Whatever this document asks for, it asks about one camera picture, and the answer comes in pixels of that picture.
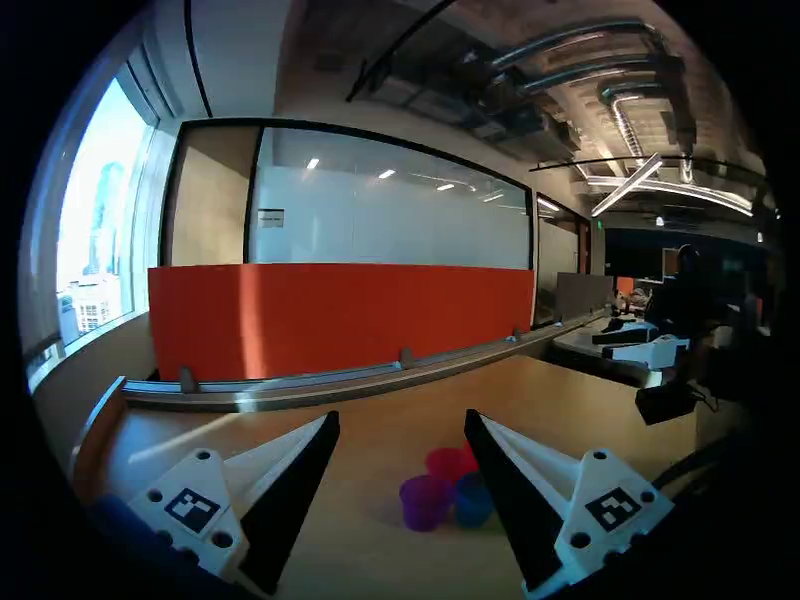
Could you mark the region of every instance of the glass wall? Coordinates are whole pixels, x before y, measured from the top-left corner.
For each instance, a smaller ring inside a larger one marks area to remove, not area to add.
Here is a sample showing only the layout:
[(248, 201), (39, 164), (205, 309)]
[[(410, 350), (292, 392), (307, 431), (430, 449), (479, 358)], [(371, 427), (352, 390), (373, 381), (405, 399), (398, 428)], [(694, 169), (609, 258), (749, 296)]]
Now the glass wall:
[(589, 272), (589, 223), (558, 202), (537, 194), (539, 265), (536, 273), (536, 311), (533, 325), (559, 318), (556, 286), (559, 273)]
[(130, 229), (152, 135), (112, 80), (81, 139), (61, 210), (56, 301), (64, 345), (133, 310)]
[(264, 131), (250, 262), (528, 269), (526, 189), (370, 139)]

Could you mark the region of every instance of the office desk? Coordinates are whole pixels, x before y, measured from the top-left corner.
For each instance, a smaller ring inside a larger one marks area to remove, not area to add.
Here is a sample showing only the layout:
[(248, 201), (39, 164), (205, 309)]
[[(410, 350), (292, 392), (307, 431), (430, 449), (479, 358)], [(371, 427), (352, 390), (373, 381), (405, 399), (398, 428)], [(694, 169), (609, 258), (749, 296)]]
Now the office desk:
[[(592, 343), (592, 336), (603, 332), (603, 329), (608, 327), (611, 321), (609, 317), (602, 317), (596, 321), (560, 335), (553, 339), (553, 348), (560, 351), (558, 354), (553, 355), (556, 362), (572, 366), (574, 368), (581, 368), (579, 366), (588, 366), (590, 371), (597, 370), (598, 374), (607, 373), (612, 378), (619, 376), (625, 381), (630, 381), (631, 384), (637, 387), (652, 387), (661, 384), (661, 372), (651, 371), (647, 366), (620, 360), (611, 360), (602, 357), (603, 346)], [(571, 364), (569, 355), (575, 355), (573, 358), (576, 364)]]
[(464, 443), (477, 408), (580, 457), (604, 446), (653, 478), (695, 447), (695, 415), (646, 427), (635, 389), (524, 356), (425, 385), (324, 406), (248, 414), (130, 410), (103, 459), (102, 488), (129, 500), (196, 447), (223, 458), (327, 412), (341, 436), (286, 565), (278, 599), (522, 597), (497, 516), (482, 529), (453, 519), (432, 533), (404, 528), (398, 488), (426, 454)]

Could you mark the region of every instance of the white robot part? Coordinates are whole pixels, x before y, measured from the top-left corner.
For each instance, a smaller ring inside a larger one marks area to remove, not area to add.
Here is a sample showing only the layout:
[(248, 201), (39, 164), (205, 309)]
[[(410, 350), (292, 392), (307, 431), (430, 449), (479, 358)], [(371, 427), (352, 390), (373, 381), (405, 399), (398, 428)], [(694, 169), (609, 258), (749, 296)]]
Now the white robot part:
[(198, 448), (152, 482), (129, 507), (187, 560), (268, 597), (239, 570), (250, 548), (241, 518), (297, 458), (326, 417), (223, 461)]
[(689, 340), (674, 335), (662, 335), (652, 342), (629, 346), (607, 346), (603, 356), (612, 360), (641, 363), (648, 369), (664, 369), (675, 364), (678, 348), (689, 348)]
[(530, 600), (574, 585), (626, 552), (672, 510), (672, 502), (605, 448), (578, 461), (481, 415), (494, 442), (544, 497), (563, 525), (554, 548), (562, 566)]

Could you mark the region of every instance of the glass partition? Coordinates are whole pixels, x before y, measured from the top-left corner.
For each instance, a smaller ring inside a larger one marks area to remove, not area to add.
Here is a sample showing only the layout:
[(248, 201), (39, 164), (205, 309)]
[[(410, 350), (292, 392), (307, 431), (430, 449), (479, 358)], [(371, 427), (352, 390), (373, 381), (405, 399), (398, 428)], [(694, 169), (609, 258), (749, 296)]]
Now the glass partition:
[(560, 318), (556, 306), (559, 273), (589, 272), (589, 223), (544, 194), (536, 195), (539, 214), (539, 265), (533, 325)]
[(530, 268), (527, 188), (406, 147), (265, 128), (250, 262)]

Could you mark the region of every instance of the skyscraper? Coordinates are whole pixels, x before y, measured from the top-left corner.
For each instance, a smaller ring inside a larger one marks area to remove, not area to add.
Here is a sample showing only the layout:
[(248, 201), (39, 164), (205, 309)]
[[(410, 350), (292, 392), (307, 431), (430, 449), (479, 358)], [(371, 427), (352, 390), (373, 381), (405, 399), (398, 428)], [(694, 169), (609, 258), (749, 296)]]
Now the skyscraper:
[(119, 206), (122, 179), (125, 168), (117, 163), (108, 163), (100, 171), (97, 192), (94, 197), (92, 228), (89, 234), (89, 264), (84, 275), (113, 271), (115, 244), (115, 208)]

